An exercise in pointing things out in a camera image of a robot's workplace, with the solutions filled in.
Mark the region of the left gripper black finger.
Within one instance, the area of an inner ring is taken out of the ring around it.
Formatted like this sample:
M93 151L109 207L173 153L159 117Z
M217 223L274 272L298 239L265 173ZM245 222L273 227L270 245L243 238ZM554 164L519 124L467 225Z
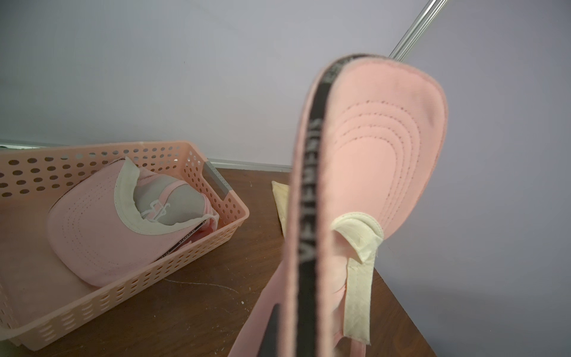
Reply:
M280 305L275 304L272 308L269 321L260 343L257 357L278 357L278 331L280 319Z

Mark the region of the pink baseball cap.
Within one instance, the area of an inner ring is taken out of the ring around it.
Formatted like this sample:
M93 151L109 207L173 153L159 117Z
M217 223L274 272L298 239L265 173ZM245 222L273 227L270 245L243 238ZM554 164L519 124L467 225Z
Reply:
M351 356L370 344L380 245L428 185L448 120L441 86L412 66L352 54L325 68L300 117L283 258L230 349L257 356L280 305L278 356Z

